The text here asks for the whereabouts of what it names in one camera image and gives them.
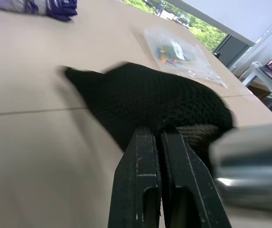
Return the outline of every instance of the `clear plastic bag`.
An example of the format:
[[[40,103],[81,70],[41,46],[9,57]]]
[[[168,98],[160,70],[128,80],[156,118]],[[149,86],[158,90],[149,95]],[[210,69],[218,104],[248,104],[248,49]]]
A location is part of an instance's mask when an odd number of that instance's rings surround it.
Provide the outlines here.
[[[216,82],[227,88],[199,46],[194,47],[161,27],[145,30],[144,37],[162,71]]]

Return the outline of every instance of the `black mesh fabric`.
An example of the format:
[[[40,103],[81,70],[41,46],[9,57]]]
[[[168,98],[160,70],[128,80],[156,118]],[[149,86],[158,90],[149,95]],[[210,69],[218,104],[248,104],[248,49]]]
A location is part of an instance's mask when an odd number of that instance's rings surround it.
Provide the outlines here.
[[[176,127],[200,154],[233,127],[218,95],[187,78],[133,63],[105,74],[67,68],[65,76],[123,151],[139,126],[155,136]]]

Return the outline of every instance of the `window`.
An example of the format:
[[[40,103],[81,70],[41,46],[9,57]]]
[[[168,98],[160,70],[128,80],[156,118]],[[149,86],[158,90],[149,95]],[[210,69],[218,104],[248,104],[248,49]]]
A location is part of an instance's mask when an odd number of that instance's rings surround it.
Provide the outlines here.
[[[187,27],[210,51],[214,51],[227,36],[225,32],[164,0],[125,0],[125,3]]]

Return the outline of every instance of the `beige table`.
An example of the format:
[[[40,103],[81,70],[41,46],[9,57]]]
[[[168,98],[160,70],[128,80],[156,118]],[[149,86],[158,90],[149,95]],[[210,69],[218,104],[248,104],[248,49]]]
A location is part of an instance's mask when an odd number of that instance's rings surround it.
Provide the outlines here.
[[[198,42],[178,25],[119,4],[79,1],[72,23],[0,11],[0,228],[107,227],[122,152],[57,67],[103,71],[131,61],[155,68],[139,39],[148,25]],[[236,125],[272,124],[272,113],[203,51],[229,88],[208,86]]]

